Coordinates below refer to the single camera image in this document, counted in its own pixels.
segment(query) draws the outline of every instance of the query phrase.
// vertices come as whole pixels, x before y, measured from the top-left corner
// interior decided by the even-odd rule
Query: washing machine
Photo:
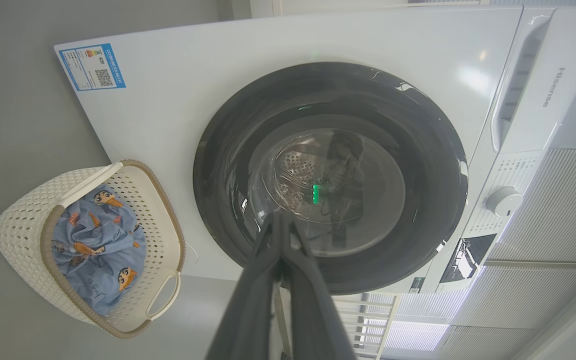
[[[110,160],[157,174],[182,273],[295,214],[331,294],[467,287],[576,93],[576,9],[425,7],[55,46]]]

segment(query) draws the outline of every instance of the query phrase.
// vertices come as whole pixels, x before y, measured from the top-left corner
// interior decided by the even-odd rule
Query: green light
[[[320,186],[312,185],[312,203],[317,204],[320,202]]]

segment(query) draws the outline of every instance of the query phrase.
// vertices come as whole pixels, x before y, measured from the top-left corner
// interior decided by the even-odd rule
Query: white plastic basket
[[[132,208],[146,235],[143,272],[106,316],[94,312],[74,291],[55,264],[51,248],[53,230],[64,210],[103,183]],[[139,161],[124,160],[106,167],[69,171],[10,205],[0,215],[0,251],[26,283],[62,312],[115,337],[132,338],[177,298],[185,244],[177,218],[153,172]],[[169,281],[175,282],[172,294],[162,308],[151,312]]]

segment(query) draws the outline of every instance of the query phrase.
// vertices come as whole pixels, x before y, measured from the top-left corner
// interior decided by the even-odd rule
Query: basket handle
[[[59,199],[59,205],[62,205],[64,208],[68,208],[70,204],[83,198],[87,193],[93,191],[94,188],[103,184],[112,175],[115,175],[115,173],[117,173],[123,166],[124,164],[122,164],[121,161],[117,161],[90,175],[88,178],[78,183],[77,186],[73,187],[70,189],[70,191],[65,193]]]
[[[149,312],[150,312],[151,308],[153,307],[153,305],[155,304],[155,301],[157,300],[158,297],[160,297],[162,290],[164,289],[166,284],[169,282],[169,280],[171,280],[172,278],[174,278],[174,281],[175,281],[174,291],[172,292],[172,295],[170,295],[170,298],[168,299],[167,303],[165,305],[163,305],[163,307],[161,309],[159,309],[154,314],[150,314]],[[179,295],[180,289],[181,289],[181,272],[175,271],[174,273],[171,273],[170,275],[166,276],[166,279],[163,281],[163,283],[161,284],[161,286],[157,290],[157,293],[152,298],[150,305],[148,305],[148,308],[146,308],[146,319],[153,321],[153,320],[157,319],[158,317],[162,316],[165,312],[167,312],[167,310],[170,309],[170,307],[172,306],[172,303],[175,302],[177,296]]]

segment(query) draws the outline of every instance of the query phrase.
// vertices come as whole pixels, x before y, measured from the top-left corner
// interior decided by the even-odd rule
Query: hisense logo
[[[546,101],[543,103],[544,108],[547,107],[548,103],[551,101],[551,97],[553,96],[553,93],[555,92],[555,88],[557,88],[557,83],[560,82],[560,79],[564,75],[564,70],[566,70],[565,67],[559,68],[559,72],[557,73],[557,76],[555,76],[555,80],[552,82],[552,86],[550,87],[550,91],[548,91],[548,96],[546,96]]]

